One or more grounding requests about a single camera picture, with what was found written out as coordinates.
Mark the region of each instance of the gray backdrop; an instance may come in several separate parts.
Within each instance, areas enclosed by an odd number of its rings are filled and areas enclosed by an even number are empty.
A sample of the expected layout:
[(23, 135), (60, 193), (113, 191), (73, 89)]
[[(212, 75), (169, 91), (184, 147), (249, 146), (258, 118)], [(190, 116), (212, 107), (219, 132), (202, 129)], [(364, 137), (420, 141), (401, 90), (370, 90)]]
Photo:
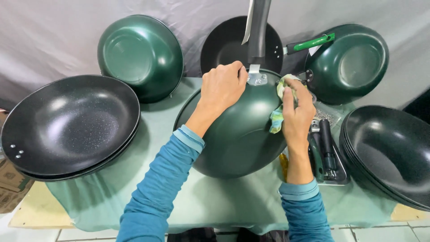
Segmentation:
[[(1, 0), (0, 98), (19, 102), (57, 79), (99, 74), (97, 43), (112, 22), (146, 14), (165, 22), (181, 42), (188, 76), (200, 76), (209, 32), (246, 15), (249, 0)], [(284, 44), (345, 23), (378, 31), (390, 49), (382, 82), (356, 105), (402, 107), (430, 85), (429, 0), (272, 0), (269, 23)], [(284, 59), (282, 74), (298, 56)]]

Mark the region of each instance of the blue sleeve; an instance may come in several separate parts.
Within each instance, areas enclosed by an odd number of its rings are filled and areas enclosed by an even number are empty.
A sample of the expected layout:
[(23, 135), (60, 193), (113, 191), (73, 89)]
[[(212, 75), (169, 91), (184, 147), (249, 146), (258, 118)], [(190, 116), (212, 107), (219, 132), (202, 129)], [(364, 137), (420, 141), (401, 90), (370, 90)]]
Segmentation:
[(185, 125), (173, 132), (132, 193), (120, 218), (117, 242), (164, 242), (173, 200), (203, 148), (204, 141)]
[(304, 185), (283, 183), (279, 194), (291, 242), (334, 242), (315, 178)]

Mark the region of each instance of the paper tag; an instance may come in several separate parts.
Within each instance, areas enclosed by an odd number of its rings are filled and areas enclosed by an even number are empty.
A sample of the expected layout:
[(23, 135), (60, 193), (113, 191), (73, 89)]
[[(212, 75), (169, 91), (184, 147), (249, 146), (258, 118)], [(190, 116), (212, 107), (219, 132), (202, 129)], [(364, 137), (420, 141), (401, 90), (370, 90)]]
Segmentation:
[(251, 34), (252, 12), (254, 12), (254, 0), (249, 0), (248, 17), (246, 18), (245, 36), (243, 36), (242, 44), (246, 43)]
[(309, 48), (309, 54), (310, 56), (312, 56), (313, 54), (315, 54), (315, 52), (321, 47), (322, 45), (318, 45), (312, 48)]

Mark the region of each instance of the green pan handle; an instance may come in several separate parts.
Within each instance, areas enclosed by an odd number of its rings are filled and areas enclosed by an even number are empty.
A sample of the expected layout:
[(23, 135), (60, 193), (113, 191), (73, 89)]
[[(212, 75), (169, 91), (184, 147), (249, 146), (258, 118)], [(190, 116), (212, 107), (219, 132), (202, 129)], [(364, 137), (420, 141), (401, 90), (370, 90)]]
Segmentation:
[(313, 158), (315, 160), (315, 176), (316, 181), (319, 183), (324, 182), (324, 168), (323, 168), (323, 160), (321, 159), (321, 153), (319, 152), (319, 148), (316, 145), (316, 141), (313, 136), (308, 136), (310, 150), (312, 151)]
[(335, 40), (335, 34), (331, 33), (328, 35), (324, 35), (322, 37), (319, 37), (317, 39), (312, 39), (312, 40), (306, 40), (306, 41), (302, 41), (302, 42), (297, 42), (297, 43), (289, 43), (286, 45), (287, 47), (287, 55), (291, 55), (294, 54), (296, 52), (299, 52), (301, 50), (306, 50), (330, 41)]

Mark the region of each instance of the cloth rag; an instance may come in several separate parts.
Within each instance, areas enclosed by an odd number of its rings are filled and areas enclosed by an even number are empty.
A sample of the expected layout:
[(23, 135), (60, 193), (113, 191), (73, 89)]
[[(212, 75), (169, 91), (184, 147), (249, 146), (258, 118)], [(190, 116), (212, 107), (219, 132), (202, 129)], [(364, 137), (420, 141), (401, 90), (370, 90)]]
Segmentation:
[[(291, 74), (287, 74), (284, 77), (281, 78), (281, 80), (279, 81), (278, 86), (276, 87), (276, 92), (278, 93), (278, 97), (283, 100), (284, 98), (284, 90), (285, 87), (288, 86), (287, 83), (285, 83), (285, 79), (293, 79), (293, 80), (300, 80), (299, 78), (297, 78), (294, 75)], [(297, 96), (295, 94), (295, 90), (291, 89), (292, 93), (293, 93), (293, 97), (294, 97), (294, 108), (297, 107)], [(269, 132), (271, 133), (278, 133), (281, 130), (282, 127), (282, 122), (284, 121), (284, 116), (282, 115), (282, 109), (283, 109), (283, 104), (281, 104), (281, 106), (279, 106), (277, 109), (275, 109), (271, 114), (270, 114), (270, 120), (272, 121), (272, 126), (270, 127)]]

